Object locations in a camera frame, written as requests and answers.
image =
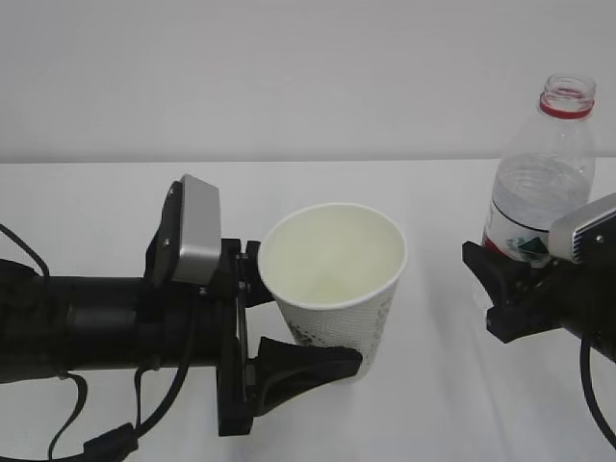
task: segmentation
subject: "green logo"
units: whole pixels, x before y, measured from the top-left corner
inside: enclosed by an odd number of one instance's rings
[[[539,237],[532,238],[530,241],[525,241],[524,238],[508,239],[507,247],[529,263],[541,262],[549,255],[546,245]]]

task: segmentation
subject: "black cable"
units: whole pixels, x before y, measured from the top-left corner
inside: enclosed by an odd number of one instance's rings
[[[44,295],[50,284],[50,274],[49,274],[49,268],[47,267],[43,259],[40,258],[39,255],[30,246],[24,243],[19,238],[19,236],[17,236],[11,229],[9,229],[7,226],[5,226],[2,223],[0,223],[0,232],[2,232],[11,241],[17,244],[24,252],[26,252],[37,263],[37,265],[40,268],[40,271],[42,272],[42,276],[43,276],[43,290],[41,294]],[[102,439],[103,442],[99,443],[98,446],[96,447],[97,449],[102,448],[100,449],[100,451],[86,450],[85,452],[81,454],[71,455],[68,457],[60,458],[60,459],[53,459],[55,462],[121,462],[128,456],[128,453],[130,453],[132,450],[137,448],[137,443],[136,443],[137,439],[143,436],[148,431],[150,431],[165,416],[169,408],[173,405],[173,402],[177,398],[178,394],[180,393],[182,386],[184,385],[186,375],[188,374],[188,370],[191,365],[191,356],[193,354],[194,339],[196,337],[196,328],[198,324],[197,307],[198,307],[198,303],[196,302],[196,300],[193,300],[191,307],[190,307],[190,315],[189,315],[188,325],[187,325],[187,341],[186,341],[184,353],[180,360],[180,364],[178,365],[177,372],[175,373],[175,376],[173,377],[173,381],[171,382],[169,390],[167,391],[167,394],[165,395],[161,403],[158,405],[158,407],[154,410],[152,415],[143,424],[140,424],[139,428],[132,430],[132,426],[130,424],[123,425],[122,427],[119,427],[116,430],[112,430],[111,432],[101,435],[101,437],[99,437],[98,439],[90,440],[84,445],[84,447],[88,445],[91,448],[93,445],[97,443],[97,440]],[[75,381],[75,383],[77,383],[78,387],[82,386],[80,385],[80,382],[77,380]],[[77,415],[79,415],[79,412],[81,411],[81,407],[83,407],[83,404],[81,403],[81,397],[83,395],[84,395],[83,389],[80,389],[80,396],[78,397],[77,406],[75,407],[75,410],[73,410],[73,413],[69,417],[68,422],[63,426],[60,432],[52,440],[52,444],[50,445],[49,451],[47,454],[48,460],[37,461],[37,460],[30,460],[30,459],[14,459],[10,457],[0,456],[0,462],[48,462],[49,460],[52,460],[51,456],[53,455],[52,452],[53,452],[53,448],[55,447],[55,444],[57,443],[62,433],[66,430],[66,428],[72,423],[72,421],[74,421],[77,418]],[[139,400],[139,406],[140,406],[138,420],[140,420],[141,419],[141,390],[138,391],[138,400]],[[129,427],[128,429],[131,430],[129,432],[129,436],[130,435],[132,436],[130,436],[127,443],[124,443],[124,440],[127,438],[127,433],[126,433],[127,428],[126,427]],[[122,444],[124,446],[118,445],[118,444],[110,444],[110,439],[108,437],[109,434],[114,434],[116,438],[120,438],[120,435],[121,435]]]
[[[19,248],[26,252],[28,256],[35,261],[35,263],[40,268],[40,271],[42,272],[44,287],[49,287],[49,267],[47,267],[47,264],[44,262],[44,260],[40,258],[39,255],[29,245],[24,243],[19,236],[17,236],[11,229],[9,229],[2,223],[0,223],[0,232],[2,232],[2,234],[4,234],[7,238],[17,244]]]
[[[581,377],[581,387],[584,391],[584,398],[588,409],[593,419],[597,423],[599,430],[603,436],[607,439],[610,445],[616,449],[616,434],[610,428],[609,424],[605,420],[597,399],[595,398],[595,392],[593,391],[593,381],[590,374],[590,348],[592,346],[592,338],[590,336],[584,336],[581,339],[581,347],[579,349],[579,375]]]
[[[135,429],[137,431],[139,431],[141,427],[141,379],[148,371],[152,371],[152,368],[143,366],[138,367],[135,371],[135,398],[137,400],[137,418],[135,419]]]
[[[77,419],[77,417],[79,417],[79,414],[81,414],[81,411],[83,411],[84,406],[86,405],[86,400],[88,399],[88,382],[84,377],[73,373],[67,373],[64,375],[64,377],[70,378],[73,382],[75,382],[75,385],[77,385],[77,402],[75,403],[75,408],[70,414],[70,417],[68,417],[66,423],[63,425],[62,428],[60,428],[58,433],[56,433],[56,436],[53,437],[51,443],[49,444],[49,448],[47,449],[47,458],[49,460],[54,460],[53,453],[54,448],[58,444],[58,440],[60,440],[60,437],[62,436],[64,431],[73,422],[75,422],[75,419]]]
[[[196,328],[198,325],[198,303],[196,300],[193,300],[191,303],[191,312],[189,315],[189,325],[187,326],[188,335],[186,346],[184,348],[184,353],[182,358],[180,359],[180,364],[178,365],[177,372],[173,377],[173,381],[171,382],[171,386],[167,391],[167,394],[158,405],[158,407],[154,410],[154,412],[147,418],[145,422],[143,422],[139,428],[137,428],[137,434],[139,437],[143,436],[145,433],[150,431],[154,425],[161,421],[161,419],[165,416],[173,402],[177,398],[180,390],[182,389],[182,385],[184,385],[184,380],[186,379],[186,375],[189,371],[189,367],[191,366],[191,356],[193,355],[193,346],[194,339],[196,337]]]

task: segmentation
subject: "cup rim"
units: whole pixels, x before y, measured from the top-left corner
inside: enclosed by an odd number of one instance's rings
[[[394,274],[393,277],[391,277],[390,279],[387,280],[387,282],[385,282],[384,284],[382,284],[380,287],[378,287],[377,289],[370,291],[369,293],[365,294],[365,295],[361,295],[361,296],[357,296],[356,298],[352,298],[350,300],[346,300],[346,301],[340,301],[337,303],[303,303],[303,302],[298,302],[298,301],[294,301],[291,300],[290,298],[286,298],[278,293],[276,293],[275,291],[272,290],[271,288],[271,284],[268,281],[268,278],[265,277],[263,275],[263,273],[261,272],[261,262],[262,262],[262,258],[263,258],[263,250],[266,247],[266,245],[268,244],[271,236],[273,235],[273,233],[280,228],[283,224],[285,224],[287,221],[295,218],[298,215],[304,214],[306,212],[309,212],[311,210],[315,210],[315,209],[321,209],[321,208],[327,208],[327,207],[350,207],[350,208],[357,208],[357,209],[363,209],[366,211],[369,211],[373,214],[378,215],[379,217],[385,219],[386,221],[388,221],[390,224],[392,224],[394,226],[394,228],[398,231],[398,234],[400,235],[401,239],[402,239],[402,249],[404,252],[404,256],[402,259],[402,263],[400,264],[398,271],[396,271],[396,274]],[[400,228],[400,226],[393,221],[391,218],[389,218],[387,215],[385,215],[384,213],[374,209],[373,207],[369,207],[367,205],[362,205],[362,204],[357,204],[354,202],[323,202],[320,204],[315,204],[315,205],[311,205],[308,207],[304,207],[301,208],[299,210],[296,210],[294,212],[292,212],[291,214],[285,216],[284,218],[282,218],[281,220],[279,220],[276,224],[273,225],[273,227],[271,228],[271,230],[266,234],[266,237],[262,240],[261,242],[261,246],[259,247],[259,253],[257,255],[257,268],[259,271],[259,275],[261,276],[261,280],[263,281],[263,284],[266,286],[266,288],[271,292],[272,295],[274,295],[274,298],[279,298],[280,300],[284,301],[285,303],[289,304],[289,305],[293,305],[297,308],[302,308],[305,310],[314,310],[314,311],[331,311],[331,310],[340,310],[340,309],[344,309],[344,308],[349,308],[351,306],[355,306],[355,305],[359,305],[371,298],[373,298],[375,295],[378,295],[380,293],[385,292],[386,290],[388,290],[390,287],[392,287],[394,284],[396,284],[398,282],[398,280],[400,279],[400,276],[402,275],[402,273],[404,272],[404,270],[406,269],[408,263],[408,245],[406,242],[406,236],[404,236],[404,233],[402,232],[402,229]]]

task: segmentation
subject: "black wire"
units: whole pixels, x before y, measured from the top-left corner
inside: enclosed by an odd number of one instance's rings
[[[141,379],[148,371],[154,371],[150,366],[139,366],[135,371],[135,398],[137,400],[137,418],[135,419],[135,429],[141,427]]]
[[[67,373],[64,375],[64,377],[70,378],[73,382],[75,382],[75,385],[77,385],[77,402],[75,403],[75,408],[73,409],[73,412],[70,414],[70,417],[68,417],[68,420],[66,421],[66,423],[63,425],[62,428],[60,428],[58,433],[56,433],[56,436],[53,437],[53,439],[51,440],[51,443],[49,444],[49,448],[47,449],[47,458],[49,460],[54,460],[54,457],[53,457],[54,449],[56,448],[56,445],[58,444],[60,437],[62,436],[64,431],[73,422],[75,422],[75,419],[79,417],[79,414],[81,414],[81,411],[83,411],[84,406],[86,405],[86,400],[88,399],[88,382],[86,381],[84,377],[82,377],[81,375],[73,374],[73,373]]]
[[[175,373],[173,381],[171,382],[171,386],[169,387],[169,390],[167,391],[167,394],[165,395],[161,403],[150,415],[150,417],[148,417],[147,420],[143,422],[139,428],[137,428],[137,434],[139,437],[150,431],[154,427],[154,425],[161,421],[169,408],[173,405],[173,402],[180,393],[180,390],[182,389],[182,385],[184,385],[184,380],[186,379],[189,367],[191,366],[191,356],[193,355],[194,339],[196,337],[196,328],[198,324],[197,308],[198,303],[196,302],[196,300],[193,300],[190,308],[191,311],[188,321],[189,325],[187,326],[188,335],[186,346],[184,348],[182,358],[180,359],[180,364],[178,365],[177,372]]]
[[[39,255],[30,246],[24,243],[19,238],[19,236],[17,236],[11,229],[9,229],[7,226],[5,226],[2,223],[0,223],[0,232],[2,232],[11,241],[17,244],[24,252],[26,252],[37,263],[38,267],[40,268],[40,271],[42,272],[42,276],[43,276],[43,291],[41,294],[44,295],[50,283],[50,274],[49,274],[49,268],[47,267],[47,264],[45,264],[43,259],[40,258]],[[191,304],[191,308],[190,308],[189,319],[188,319],[188,326],[187,326],[188,335],[187,335],[186,346],[185,346],[182,358],[180,360],[180,364],[178,365],[177,372],[175,373],[175,376],[173,377],[173,381],[171,382],[171,385],[169,387],[169,390],[167,391],[167,394],[165,395],[161,403],[154,410],[152,415],[143,424],[140,424],[139,429],[136,429],[138,438],[143,436],[148,431],[150,431],[165,416],[169,408],[173,405],[173,402],[177,398],[178,394],[180,393],[180,390],[182,389],[182,385],[184,385],[186,375],[191,365],[191,355],[193,354],[194,339],[196,337],[196,327],[197,327],[197,322],[198,322],[197,307],[198,307],[198,303],[196,303],[196,300],[193,300]],[[139,406],[141,409],[141,392],[139,392]],[[72,415],[71,415],[71,418],[69,418],[69,422],[65,426],[68,426],[72,422],[71,419],[74,420]],[[141,410],[139,411],[138,419],[139,420],[141,419]],[[59,432],[59,435],[61,435],[62,432],[64,432],[64,430],[65,428],[63,427],[63,429],[61,429],[61,431]],[[53,446],[51,446],[50,450],[48,451],[49,452],[48,460],[51,459],[52,451],[53,451]],[[53,459],[53,460],[55,460],[56,462],[101,462],[101,461],[102,462],[121,462],[125,458],[126,458],[126,455],[124,454],[124,451],[122,450],[122,448],[118,448],[116,451],[106,451],[103,454],[84,452],[81,454],[71,455],[68,457],[63,457],[61,459]],[[48,462],[48,460],[37,461],[37,460],[31,460],[31,459],[13,459],[10,457],[0,456],[0,462]]]
[[[35,261],[35,263],[40,268],[40,271],[42,272],[44,287],[49,287],[49,267],[47,267],[47,264],[44,262],[44,260],[40,258],[39,255],[29,245],[24,243],[19,236],[17,236],[11,229],[9,229],[2,223],[0,223],[0,232],[2,232],[2,234],[4,234],[7,238],[17,244],[19,248],[26,252],[28,256]]]
[[[592,338],[590,336],[584,336],[581,339],[581,347],[579,348],[579,375],[581,377],[581,387],[584,391],[584,398],[588,409],[593,419],[597,423],[599,430],[603,436],[607,439],[610,445],[616,449],[616,434],[610,428],[609,424],[605,420],[597,399],[595,398],[595,392],[593,391],[593,381],[590,374],[590,348],[592,346]]]

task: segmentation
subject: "bottle label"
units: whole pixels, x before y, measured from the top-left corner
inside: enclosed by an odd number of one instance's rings
[[[526,226],[508,217],[490,202],[490,211],[483,231],[483,245],[520,262],[543,267],[551,259],[548,252],[550,232]]]

